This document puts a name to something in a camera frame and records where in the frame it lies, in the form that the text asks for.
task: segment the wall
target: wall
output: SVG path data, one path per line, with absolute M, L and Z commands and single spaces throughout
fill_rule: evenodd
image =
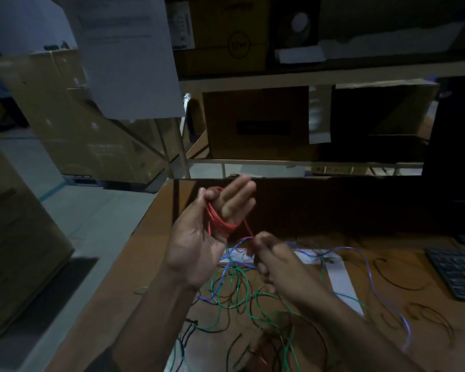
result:
M 51 0 L 0 0 L 0 53 L 17 55 L 66 41 L 76 46 L 61 7 Z

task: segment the wooden desk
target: wooden desk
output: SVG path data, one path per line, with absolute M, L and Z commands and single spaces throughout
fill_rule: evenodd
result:
M 421 291 L 403 290 L 386 282 L 371 264 L 379 294 L 397 306 L 410 322 L 413 341 L 409 355 L 427 372 L 465 371 L 465 303 L 453 300 L 422 252 L 425 246 L 455 248 L 456 244 L 444 235 L 421 207 L 420 192 L 417 192 L 420 191 L 420 180 L 420 177 L 410 179 L 406 176 L 385 179 L 258 180 L 257 207 L 249 216 L 250 226 L 254 232 L 276 230 L 274 232 L 280 237 L 288 237 L 287 233 L 292 232 L 291 237 L 298 237 L 299 241 L 316 241 L 326 248 L 354 246 L 371 263 L 377 257 L 387 258 L 387 262 L 378 262 L 382 273 L 402 286 L 414 288 L 430 282 Z M 157 271 L 173 221 L 194 198 L 198 187 L 210 185 L 224 186 L 225 182 L 166 182 L 92 300 L 83 309 L 47 371 L 82 371 L 113 342 L 140 300 L 140 296 L 133 294 L 134 290 L 147 286 Z M 392 193 L 396 202 L 389 203 L 389 197 L 379 195 L 380 190 Z M 314 192 L 324 193 L 324 196 L 313 196 Z M 287 208 L 287 204 L 297 210 Z M 346 260 L 345 265 L 358 298 L 378 318 L 381 331 L 401 347 L 406 333 L 371 294 L 365 263 L 354 252 L 341 254 Z M 254 288 L 259 288 L 261 283 L 256 273 L 249 272 L 248 275 Z M 420 316 L 414 319 L 406 311 L 409 303 L 427 305 L 443 314 L 454 327 L 456 339 L 450 342 L 441 325 Z M 262 307 L 268 311 L 283 308 L 277 300 L 269 298 L 262 301 Z M 213 323 L 216 314 L 216 306 L 198 303 L 191 308 L 188 317 L 207 326 Z M 259 337 L 250 318 L 235 310 L 231 310 L 230 315 L 227 331 L 217 334 L 196 331 L 192 335 L 186 347 L 186 360 L 191 370 L 225 370 L 227 350 L 242 333 L 229 356 L 229 370 L 232 371 L 233 361 L 248 342 Z M 217 328 L 227 323 L 228 317 L 224 311 Z M 300 325 L 293 343 L 301 370 L 320 370 L 323 347 L 316 332 Z

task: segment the left hand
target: left hand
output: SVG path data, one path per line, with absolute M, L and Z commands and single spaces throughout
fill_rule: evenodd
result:
M 242 175 L 221 192 L 215 188 L 200 188 L 198 196 L 174 223 L 167 245 L 163 267 L 184 283 L 198 290 L 214 273 L 226 249 L 227 236 L 204 229 L 207 202 L 211 202 L 224 222 L 239 225 L 255 206 L 252 194 L 256 184 Z

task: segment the hand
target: hand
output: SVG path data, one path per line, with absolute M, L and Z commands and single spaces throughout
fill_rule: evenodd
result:
M 226 249 L 227 237 L 212 229 L 204 230 L 205 208 L 212 203 L 224 222 L 239 225 L 255 206 L 252 194 L 256 185 L 242 175 L 221 192 L 200 188 L 197 198 L 174 223 L 167 245 L 164 267 L 186 286 L 198 290 L 210 279 Z
M 293 250 L 268 232 L 255 236 L 246 254 L 255 255 L 269 291 L 277 291 L 295 306 L 313 306 L 314 297 L 326 292 Z

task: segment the circular logo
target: circular logo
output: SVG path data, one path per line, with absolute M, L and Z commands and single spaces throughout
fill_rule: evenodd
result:
M 234 58 L 243 58 L 250 51 L 250 39 L 241 31 L 236 31 L 229 38 L 229 53 Z

